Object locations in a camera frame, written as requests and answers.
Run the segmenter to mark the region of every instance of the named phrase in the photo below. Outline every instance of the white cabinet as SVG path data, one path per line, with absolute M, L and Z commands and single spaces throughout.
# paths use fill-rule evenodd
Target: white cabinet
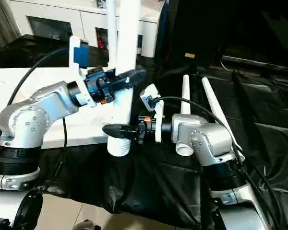
M 97 13 L 81 12 L 84 36 L 91 46 L 98 47 L 97 32 L 98 29 L 107 29 L 107 16 Z M 120 29 L 119 17 L 116 18 L 117 29 Z M 138 43 L 140 53 L 145 57 L 154 57 L 156 39 L 157 39 L 157 23 L 140 21 L 139 33 L 140 40 Z
M 61 23 L 64 29 L 69 25 L 72 35 L 84 39 L 81 15 L 77 10 L 20 1 L 11 1 L 11 10 L 22 35 L 37 35 L 34 30 L 38 28 L 34 28 L 33 25 L 39 19 L 47 19 L 48 23 L 44 25 L 44 29 L 51 28 L 51 23 L 55 24 L 55 27 Z
M 95 47 L 107 43 L 107 11 L 97 8 L 93 0 L 11 0 L 10 3 L 22 35 L 65 41 L 75 35 Z M 138 53 L 142 56 L 154 57 L 163 4 L 156 0 L 141 2 Z M 120 5 L 116 15 L 119 30 Z

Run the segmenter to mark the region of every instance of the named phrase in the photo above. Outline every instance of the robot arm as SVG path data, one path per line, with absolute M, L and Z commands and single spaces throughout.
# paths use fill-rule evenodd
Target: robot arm
M 84 85 L 90 100 L 110 103 L 115 92 L 134 87 L 146 78 L 144 69 L 115 76 L 115 70 L 89 70 Z M 0 226 L 32 230 L 42 195 L 31 190 L 39 177 L 38 160 L 44 134 L 58 119 L 88 104 L 78 84 L 64 81 L 44 87 L 29 99 L 7 106 L 0 114 Z
M 270 229 L 251 185 L 240 173 L 229 131 L 218 123 L 208 123 L 196 115 L 174 114 L 171 124 L 165 123 L 159 116 L 162 114 L 159 108 L 163 108 L 163 101 L 156 103 L 154 98 L 157 97 L 160 95 L 154 85 L 141 93 L 141 99 L 148 111 L 158 108 L 155 118 L 139 117 L 139 123 L 134 127 L 106 125 L 104 132 L 113 137 L 137 139 L 139 144 L 143 143 L 148 134 L 171 132 L 172 142 L 179 143 L 176 152 L 182 156 L 190 156 L 194 152 L 203 167 L 210 195 L 219 207 L 213 213 L 216 228 Z

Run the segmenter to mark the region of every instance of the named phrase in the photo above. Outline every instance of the tiled floor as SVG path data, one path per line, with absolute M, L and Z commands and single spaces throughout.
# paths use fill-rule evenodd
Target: tiled floor
M 36 230 L 72 230 L 86 219 L 102 230 L 178 230 L 147 218 L 131 214 L 112 215 L 102 208 L 52 195 L 44 195 L 42 212 Z

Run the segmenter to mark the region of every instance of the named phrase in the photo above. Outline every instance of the white pole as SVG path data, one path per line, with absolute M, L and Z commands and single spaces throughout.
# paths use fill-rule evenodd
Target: white pole
M 107 18 L 108 18 L 108 50 L 109 63 L 108 67 L 113 69 L 116 67 L 117 56 L 117 29 L 116 29 L 116 11 L 115 1 L 107 0 Z
M 181 97 L 190 100 L 190 79 L 187 74 L 182 77 Z M 190 104 L 186 102 L 181 102 L 180 113 L 191 114 Z M 188 157 L 193 154 L 193 148 L 186 144 L 176 143 L 176 152 L 181 156 Z
M 120 31 L 116 75 L 135 68 L 141 0 L 121 0 Z M 130 121 L 133 89 L 115 94 L 112 123 Z M 113 156 L 124 156 L 130 150 L 130 140 L 108 137 L 108 151 Z
M 190 100 L 190 80 L 187 74 L 182 77 L 182 98 Z M 180 113 L 191 114 L 190 104 L 181 102 Z
M 213 91 L 208 78 L 202 78 L 202 83 L 203 83 L 203 87 L 204 87 L 204 90 L 205 90 L 205 93 L 206 93 L 206 96 L 207 96 L 207 99 L 208 99 L 212 113 L 223 122 L 223 124 L 225 125 L 225 127 L 229 131 L 234 143 L 240 149 L 242 149 L 241 146 L 237 143 L 237 141 L 236 141 L 236 139 L 235 139 L 235 137 L 234 137 L 234 135 L 230 129 L 230 126 L 227 122 L 227 119 L 226 119 L 226 117 L 223 113 L 223 110 L 222 110 L 222 108 L 221 108 L 221 106 L 220 106 L 220 104 L 216 98 L 215 92 Z M 239 154 L 241 156 L 241 159 L 244 160 L 245 157 L 240 152 L 239 152 Z

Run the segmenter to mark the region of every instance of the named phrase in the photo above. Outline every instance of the white bracket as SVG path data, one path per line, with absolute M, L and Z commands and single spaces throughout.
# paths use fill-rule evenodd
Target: white bracket
M 88 104 L 90 107 L 97 106 L 96 102 L 92 99 L 90 93 L 87 90 L 87 87 L 84 83 L 84 80 L 86 78 L 87 70 L 86 69 L 80 69 L 79 64 L 75 63 L 73 61 L 74 59 L 74 48 L 80 48 L 81 40 L 80 38 L 76 36 L 71 36 L 69 39 L 69 69 L 71 70 L 71 73 L 75 77 L 75 81 L 79 87 L 80 95 L 77 94 L 76 97 L 81 103 L 83 101 L 83 104 Z
M 142 99 L 145 107 L 149 112 L 155 111 L 154 118 L 156 119 L 156 130 L 155 130 L 155 141 L 161 142 L 161 127 L 162 127 L 162 118 L 163 118 L 163 108 L 164 102 L 163 100 L 159 101 L 155 108 L 150 107 L 148 101 L 149 99 L 153 99 L 156 97 L 161 97 L 156 86 L 154 84 L 149 85 L 145 90 L 143 90 L 140 94 L 140 98 Z

